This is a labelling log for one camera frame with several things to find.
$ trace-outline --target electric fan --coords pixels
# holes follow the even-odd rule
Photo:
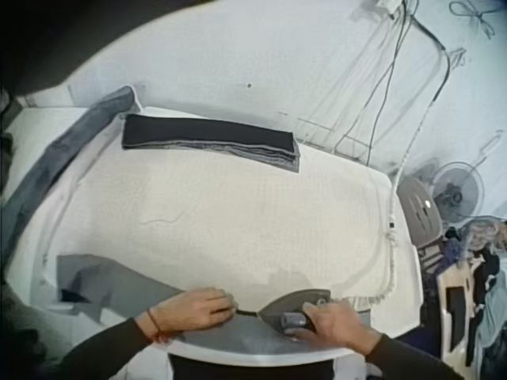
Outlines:
[[[480,211],[484,184],[474,166],[447,164],[436,172],[432,183],[432,197],[445,222],[461,223]]]

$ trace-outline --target black sleeve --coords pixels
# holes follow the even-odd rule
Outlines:
[[[69,352],[57,370],[57,379],[108,379],[149,346],[133,319],[98,333]]]
[[[376,365],[386,380],[462,380],[439,359],[383,335],[366,361]]]

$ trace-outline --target power cord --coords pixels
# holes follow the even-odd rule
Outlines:
[[[391,81],[393,78],[393,74],[395,73],[396,59],[398,58],[398,53],[402,47],[402,42],[404,41],[404,39],[402,37],[403,37],[403,31],[405,30],[406,19],[407,19],[407,14],[408,14],[408,11],[406,10],[406,0],[402,1],[402,8],[403,8],[402,28],[401,28],[399,36],[398,36],[398,41],[396,41],[395,57],[393,58],[393,62],[391,64],[391,72],[389,73],[389,78],[387,79],[386,91],[383,95],[382,104],[380,105],[379,111],[377,112],[375,122],[373,123],[372,136],[370,137],[370,143],[368,144],[368,158],[366,159],[366,166],[370,165],[370,158],[372,157],[372,145],[373,145],[373,140],[375,138],[375,131],[377,129],[377,124],[379,123],[380,115],[382,115],[382,111],[387,103],[387,96],[389,95]]]
[[[491,38],[495,35],[495,31],[493,26],[488,21],[484,20],[483,16],[485,14],[501,12],[504,9],[505,7],[500,7],[479,12],[471,0],[454,1],[449,3],[449,11],[455,16],[477,18],[479,25],[481,25],[481,29],[484,34],[486,34],[486,37],[488,37],[488,40],[491,40]]]
[[[412,152],[412,149],[414,147],[414,144],[417,140],[417,137],[421,134],[422,128],[425,123],[425,119],[427,115],[429,114],[429,111],[431,108],[435,105],[436,100],[440,96],[442,89],[445,87],[449,76],[451,74],[451,57],[449,56],[445,46],[440,42],[440,40],[431,33],[421,22],[419,22],[415,17],[412,17],[412,20],[414,24],[426,35],[428,36],[435,45],[444,53],[447,61],[447,70],[445,72],[444,80],[440,84],[438,90],[435,92],[435,95],[433,96],[433,99],[429,102],[428,107],[425,110],[425,113],[423,117],[421,118],[421,121],[419,122],[416,131],[414,132],[414,136],[410,140],[409,146],[406,149],[405,154],[403,155],[402,162],[398,168],[398,172],[396,173],[395,180],[393,181],[393,185],[391,187],[391,199],[390,199],[390,210],[389,210],[389,227],[387,232],[387,240],[389,241],[390,245],[390,251],[389,251],[389,269],[391,276],[389,278],[389,284],[387,285],[387,289],[380,295],[377,295],[375,297],[351,297],[348,298],[349,302],[353,305],[355,310],[362,311],[367,310],[371,308],[373,305],[378,305],[383,300],[385,300],[389,295],[393,292],[393,290],[396,288],[396,257],[395,257],[395,250],[397,248],[398,239],[396,236],[396,191],[399,186],[399,182],[402,178],[403,171],[405,169],[406,163],[408,161],[408,158],[410,156],[410,153]]]
[[[415,16],[415,13],[417,12],[418,8],[419,8],[419,3],[420,1],[417,0],[416,1],[416,5],[414,7],[414,11],[412,12],[411,16]],[[403,44],[403,42],[405,41],[405,38],[408,34],[408,32],[410,31],[410,27],[412,26],[412,17],[410,18],[410,21],[409,21],[409,25],[405,31],[405,34],[403,35],[403,38],[402,38],[402,41],[398,47],[398,51],[399,51],[399,48],[401,48],[401,44]],[[392,67],[394,66],[394,63],[395,61],[393,60],[393,62],[391,62],[391,64],[389,65],[389,67],[383,72],[382,76],[380,77],[380,79],[378,80],[378,82],[375,84],[375,87],[373,88],[372,92],[370,93],[370,96],[368,97],[368,99],[366,100],[366,103],[364,103],[364,106],[363,108],[359,111],[359,113],[357,114],[357,117],[356,119],[354,119],[352,125],[350,126],[350,128],[347,130],[346,133],[343,134],[343,136],[340,138],[340,140],[338,140],[338,142],[334,145],[334,148],[333,148],[333,153],[336,153],[336,150],[338,149],[338,147],[340,146],[340,144],[350,135],[350,133],[354,130],[354,128],[356,127],[357,123],[359,122],[359,119],[361,118],[361,116],[364,114],[364,112],[366,111],[367,107],[370,105],[374,95],[376,94],[377,90],[379,89],[380,85],[382,84],[383,80],[385,79],[385,77],[387,76],[387,74],[389,74],[390,70],[392,69]]]

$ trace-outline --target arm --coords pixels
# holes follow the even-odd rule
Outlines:
[[[440,360],[362,325],[347,302],[321,307],[306,303],[303,309],[314,323],[316,333],[296,329],[287,334],[321,347],[350,348],[375,364],[389,380],[462,379]]]
[[[223,323],[232,318],[232,308],[232,300],[216,289],[180,294],[81,343],[63,358],[57,378],[111,378],[152,342]]]

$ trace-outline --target hand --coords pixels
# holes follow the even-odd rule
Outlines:
[[[232,297],[215,288],[188,291],[169,298],[138,319],[139,327],[152,340],[166,342],[182,331],[208,329],[224,323],[234,315]]]
[[[285,333],[319,347],[346,347],[361,355],[368,355],[379,343],[381,335],[364,326],[348,302],[322,306],[306,302],[303,311],[313,322],[316,333],[308,329],[290,329]]]

